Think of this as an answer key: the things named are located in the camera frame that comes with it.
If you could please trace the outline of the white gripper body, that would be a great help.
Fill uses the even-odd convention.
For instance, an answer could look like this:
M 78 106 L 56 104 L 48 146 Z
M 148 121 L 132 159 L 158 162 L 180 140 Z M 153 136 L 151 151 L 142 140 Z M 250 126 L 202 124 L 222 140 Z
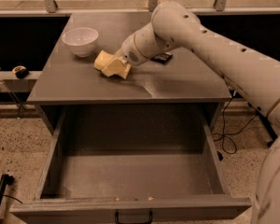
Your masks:
M 149 60 L 147 42 L 147 32 L 136 31 L 123 41 L 119 55 L 133 66 L 141 65 Z

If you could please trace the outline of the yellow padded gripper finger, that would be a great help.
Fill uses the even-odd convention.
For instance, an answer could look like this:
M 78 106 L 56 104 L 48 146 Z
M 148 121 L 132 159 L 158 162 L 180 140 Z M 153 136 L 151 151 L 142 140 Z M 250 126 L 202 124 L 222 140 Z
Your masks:
M 119 76 L 126 79 L 131 70 L 131 65 L 122 58 L 112 57 L 104 62 L 101 72 L 106 77 Z

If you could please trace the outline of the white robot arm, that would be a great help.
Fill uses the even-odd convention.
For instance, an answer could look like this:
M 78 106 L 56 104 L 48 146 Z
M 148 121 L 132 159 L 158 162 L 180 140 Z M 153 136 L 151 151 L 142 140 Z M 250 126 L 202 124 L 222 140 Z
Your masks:
M 175 47 L 193 52 L 280 129 L 280 62 L 201 25 L 176 2 L 159 4 L 149 24 L 130 35 L 113 55 L 101 52 L 94 67 L 111 77 Z M 280 224 L 280 135 L 260 168 L 251 224 Z

